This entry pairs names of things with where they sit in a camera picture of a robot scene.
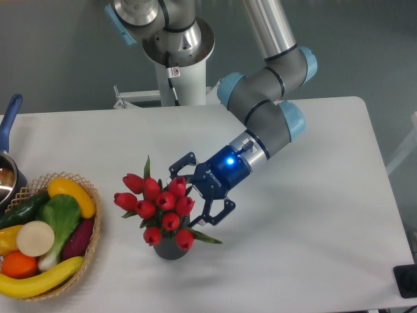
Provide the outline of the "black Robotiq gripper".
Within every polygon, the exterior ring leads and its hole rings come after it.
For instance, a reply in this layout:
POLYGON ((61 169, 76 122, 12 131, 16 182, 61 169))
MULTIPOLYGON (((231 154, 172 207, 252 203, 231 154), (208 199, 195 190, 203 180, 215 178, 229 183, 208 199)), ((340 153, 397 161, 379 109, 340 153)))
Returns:
POLYGON ((236 203, 226 197, 228 192, 266 161, 259 138, 245 130, 206 162, 197 164, 194 152, 190 151, 170 165, 170 179, 178 177, 184 167, 196 166, 190 182, 205 202, 202 212, 188 226, 218 225, 236 208, 236 203))

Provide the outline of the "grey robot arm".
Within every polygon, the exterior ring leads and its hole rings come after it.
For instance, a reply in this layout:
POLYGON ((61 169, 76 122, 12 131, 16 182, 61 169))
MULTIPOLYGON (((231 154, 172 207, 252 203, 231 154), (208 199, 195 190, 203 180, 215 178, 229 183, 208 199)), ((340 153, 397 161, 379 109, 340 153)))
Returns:
POLYGON ((204 199, 197 224, 216 225, 234 208, 228 192, 254 168, 293 142, 306 127, 302 112, 284 95, 317 71, 314 54, 299 46, 279 1, 243 3, 265 66, 247 77, 233 72, 214 90, 206 85, 206 62, 215 44, 210 26, 195 13, 194 1, 112 1, 106 14, 126 44, 140 43, 154 63, 158 90, 121 93, 117 100, 160 100, 163 106, 205 104, 214 93, 243 125, 244 132, 206 162, 189 153, 169 169, 171 178, 195 166, 189 182, 204 199))

